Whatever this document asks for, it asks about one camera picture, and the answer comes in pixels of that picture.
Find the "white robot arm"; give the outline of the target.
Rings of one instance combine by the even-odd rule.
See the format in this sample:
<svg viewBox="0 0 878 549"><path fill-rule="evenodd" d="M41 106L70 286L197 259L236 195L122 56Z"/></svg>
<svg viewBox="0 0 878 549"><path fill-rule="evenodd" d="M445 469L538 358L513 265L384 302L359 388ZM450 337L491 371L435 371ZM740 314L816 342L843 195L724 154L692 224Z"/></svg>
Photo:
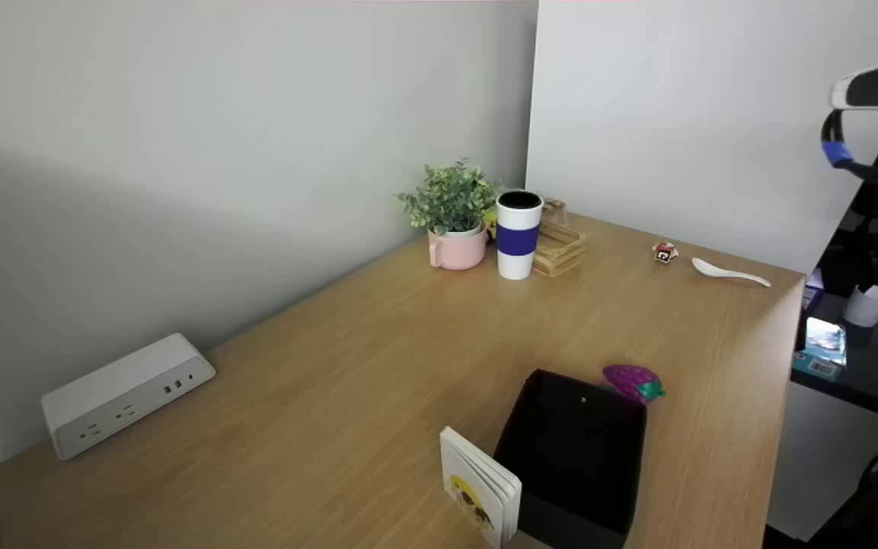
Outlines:
<svg viewBox="0 0 878 549"><path fill-rule="evenodd" d="M861 179L875 172L878 157L878 64L854 71L833 86L833 109L821 125L822 157Z"/></svg>

